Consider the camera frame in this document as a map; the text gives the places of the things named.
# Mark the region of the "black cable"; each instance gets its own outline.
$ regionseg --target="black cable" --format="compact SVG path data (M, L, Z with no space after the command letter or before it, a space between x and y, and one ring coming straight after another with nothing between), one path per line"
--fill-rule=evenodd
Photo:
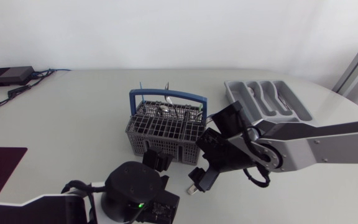
M34 84L32 84L32 85L27 85L26 87L22 86L22 87L10 90L8 92L8 98L5 99L5 100L0 101L0 106L5 105L7 102L13 100L13 98L15 98L18 95L24 93L25 91L30 90L32 87L38 85L42 80L44 80L45 78L49 77L51 74L53 74L56 71L71 71L71 70L69 70L69 69L48 69L48 70L44 70L44 71L41 71L41 72L34 72L31 76L33 78L37 77L37 79L39 78L39 80L37 82L35 82Z
M258 187L268 187L270 184L270 177L269 177L269 171L267 169L265 169L262 165L257 164L257 168L259 173L262 175L262 177L265 179L265 182L261 182L259 180L254 179L248 172L248 170L245 168L243 169L244 173L246 174L246 176L248 177L248 179L254 183L255 185L257 185Z
M91 215L94 218L93 223L98 224L98 218L96 217L96 207L94 205L94 197L93 197L92 193L105 192L106 188L105 187L92 187L92 186L86 185L84 182L82 182L80 180L72 180L69 183L67 183L66 186L63 188L62 194L69 191L72 187L74 187L78 190L82 190L83 192L85 192L87 194L87 196L89 198L89 202L91 204Z
M259 128L255 127L255 126L248 126L247 125L247 118L246 118L246 115L245 115L245 112L244 112L243 108L239 111L238 117L239 117L239 119L241 121L241 126L243 128L242 137L244 138L244 142L245 142L246 146L248 147L249 151L251 153L253 153L255 156L257 156L259 159L262 159L263 161L266 161L264 155L262 153L260 153L258 150L256 150L255 147L252 145L251 139L250 139L250 137L248 135L248 132L247 132L247 130L249 128L253 128L253 129L257 130L257 132L259 134L259 137L261 137L262 133L260 132ZM270 171L268 171L262 164L259 164L258 162L256 162L256 166L257 166L258 171L261 174L261 176L265 179L265 182L261 182L259 180L254 179L249 174L249 172L248 172L248 170L246 168L243 169L245 175L256 186L263 187L263 188L268 187L269 184L270 184L270 177L269 177Z

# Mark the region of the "router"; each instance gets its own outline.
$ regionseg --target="router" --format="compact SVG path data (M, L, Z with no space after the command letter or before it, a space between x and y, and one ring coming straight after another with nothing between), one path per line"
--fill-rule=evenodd
M0 68L0 86L26 85L33 72L31 66Z

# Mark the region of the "gray plastic basket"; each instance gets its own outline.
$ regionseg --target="gray plastic basket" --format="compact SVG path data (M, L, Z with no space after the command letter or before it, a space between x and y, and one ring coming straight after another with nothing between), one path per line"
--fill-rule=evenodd
M311 113L281 80L225 81L230 103L240 101L251 122L303 122L315 125Z
M162 112L161 105L169 107L169 112ZM199 108L191 105L141 102L126 128L134 154L142 156L154 146L172 155L175 162L197 165L200 149L195 142L205 130L204 114L197 116L199 113Z

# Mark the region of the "table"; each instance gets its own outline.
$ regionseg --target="table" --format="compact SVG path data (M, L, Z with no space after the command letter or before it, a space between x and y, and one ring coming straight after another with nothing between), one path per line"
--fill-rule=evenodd
M141 161L124 132L129 90L164 88L208 98L208 114L229 104L224 80L285 80L320 126L358 121L358 106L321 86L261 70L80 70L57 72L0 108L0 147L29 150L0 194L22 203L56 194L73 179L104 181L125 161ZM0 87L0 100L12 87ZM147 100L160 100L148 96ZM201 156L199 167L208 168ZM188 173L173 163L167 190L180 196L175 223L358 223L358 164L316 164L271 174L260 189L241 170L221 174L192 196Z

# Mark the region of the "dishwasher cutlery basket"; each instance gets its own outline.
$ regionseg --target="dishwasher cutlery basket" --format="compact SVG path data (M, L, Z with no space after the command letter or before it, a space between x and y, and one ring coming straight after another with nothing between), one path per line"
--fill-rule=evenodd
M142 101L136 107L136 95L172 96L196 101L203 106L200 111L198 106ZM197 165L200 149L196 140L204 132L206 124L205 97L173 90L138 89L129 92L129 100L132 116L126 133L135 155L142 156L149 147L155 146L172 155L172 161Z

